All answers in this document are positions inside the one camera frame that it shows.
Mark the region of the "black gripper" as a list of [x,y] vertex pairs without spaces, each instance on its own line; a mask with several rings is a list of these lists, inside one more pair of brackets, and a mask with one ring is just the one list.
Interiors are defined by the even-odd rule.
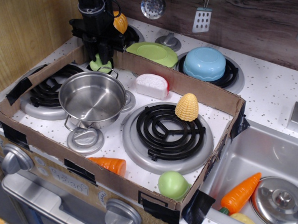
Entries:
[[[73,24],[72,20],[83,20],[85,30],[94,35],[100,35],[106,32],[108,27],[114,26],[113,11],[105,9],[98,11],[93,11],[92,9],[83,10],[81,19],[71,19],[69,21],[71,26]],[[97,61],[97,56],[99,55],[102,64],[106,65],[108,62],[111,62],[113,65],[114,45],[111,42],[102,40],[98,48],[97,37],[83,35],[82,39],[90,60]]]

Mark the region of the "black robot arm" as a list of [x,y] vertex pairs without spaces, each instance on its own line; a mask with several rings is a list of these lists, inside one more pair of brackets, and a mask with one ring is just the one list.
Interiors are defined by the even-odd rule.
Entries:
[[72,34],[81,38],[92,61],[99,56],[106,65],[114,50],[121,49],[124,35],[114,26],[114,20],[121,16],[121,7],[116,0],[78,0],[77,8],[81,19],[71,19]]

